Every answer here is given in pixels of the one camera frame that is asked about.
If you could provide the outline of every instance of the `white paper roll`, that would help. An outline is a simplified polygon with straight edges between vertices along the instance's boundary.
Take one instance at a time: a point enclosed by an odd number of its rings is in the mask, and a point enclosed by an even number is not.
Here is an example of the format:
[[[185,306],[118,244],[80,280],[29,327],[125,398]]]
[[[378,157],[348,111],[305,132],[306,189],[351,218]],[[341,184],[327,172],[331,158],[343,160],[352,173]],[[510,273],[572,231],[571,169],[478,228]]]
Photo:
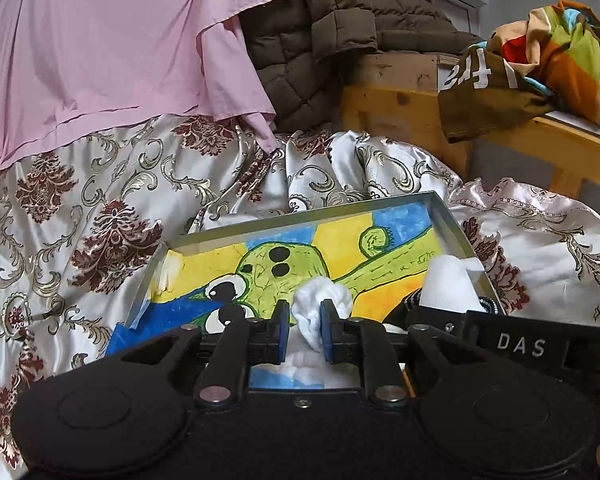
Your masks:
[[[453,312],[484,312],[467,270],[484,272],[484,267],[478,258],[434,256],[424,277],[420,304]]]

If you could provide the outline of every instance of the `painting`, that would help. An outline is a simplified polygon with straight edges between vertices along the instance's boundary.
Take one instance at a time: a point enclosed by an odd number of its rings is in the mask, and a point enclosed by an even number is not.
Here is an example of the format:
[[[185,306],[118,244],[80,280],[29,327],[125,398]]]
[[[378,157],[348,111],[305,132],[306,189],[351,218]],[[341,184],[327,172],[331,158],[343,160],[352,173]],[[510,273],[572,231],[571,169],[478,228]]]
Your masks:
[[[296,287],[314,276],[349,289],[352,316],[382,321],[443,253],[421,202],[254,233],[191,256],[170,252],[179,261],[173,286],[152,295],[136,326],[116,327],[107,354],[187,322],[217,333],[236,316],[270,317],[278,300],[291,304]]]

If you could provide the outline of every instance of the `black pupil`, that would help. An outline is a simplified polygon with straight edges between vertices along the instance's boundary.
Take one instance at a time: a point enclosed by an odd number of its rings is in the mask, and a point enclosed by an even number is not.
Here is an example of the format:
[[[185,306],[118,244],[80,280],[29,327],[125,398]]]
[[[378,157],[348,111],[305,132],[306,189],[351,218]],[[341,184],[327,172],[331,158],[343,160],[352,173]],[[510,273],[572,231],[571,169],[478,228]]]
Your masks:
[[[232,282],[218,283],[209,291],[209,297],[215,301],[223,301],[229,303],[236,297],[235,287]]]
[[[288,272],[289,272],[289,266],[287,264],[275,264],[271,268],[271,273],[276,278],[282,278],[282,276],[285,276],[286,274],[288,274]]]
[[[231,321],[237,321],[244,317],[244,309],[237,303],[229,303],[218,310],[218,321],[227,325]]]
[[[291,251],[286,247],[274,247],[269,251],[269,260],[272,262],[284,262],[290,254]]]

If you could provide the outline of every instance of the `brown cloth with white letters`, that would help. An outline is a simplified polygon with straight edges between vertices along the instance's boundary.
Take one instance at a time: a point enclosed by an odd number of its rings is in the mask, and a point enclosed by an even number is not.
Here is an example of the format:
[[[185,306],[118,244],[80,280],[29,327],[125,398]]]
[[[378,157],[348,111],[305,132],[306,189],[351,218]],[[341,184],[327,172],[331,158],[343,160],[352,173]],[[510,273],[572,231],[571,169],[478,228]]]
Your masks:
[[[449,142],[510,128],[556,108],[503,57],[480,45],[469,47],[454,66],[438,93],[438,107]]]

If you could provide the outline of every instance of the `floral bedspread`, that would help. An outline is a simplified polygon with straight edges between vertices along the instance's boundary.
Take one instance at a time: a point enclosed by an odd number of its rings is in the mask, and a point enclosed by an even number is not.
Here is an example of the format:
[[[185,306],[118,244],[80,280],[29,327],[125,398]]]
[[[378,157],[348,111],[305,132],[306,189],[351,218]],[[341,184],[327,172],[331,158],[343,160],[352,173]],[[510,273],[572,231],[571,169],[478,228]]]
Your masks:
[[[104,354],[160,241],[420,190],[446,201],[510,314],[600,326],[599,216],[509,179],[463,185],[386,138],[295,134],[266,155],[236,124],[161,116],[12,166],[0,176],[0,480],[25,470],[18,393]]]

